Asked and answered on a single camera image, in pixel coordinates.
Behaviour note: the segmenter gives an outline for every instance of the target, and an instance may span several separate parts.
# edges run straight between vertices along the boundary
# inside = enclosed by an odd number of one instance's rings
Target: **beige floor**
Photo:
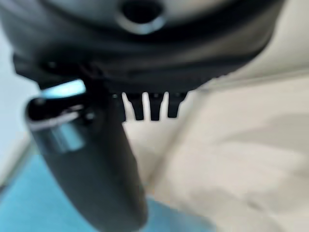
[[[309,76],[203,99],[148,191],[224,232],[309,231]]]

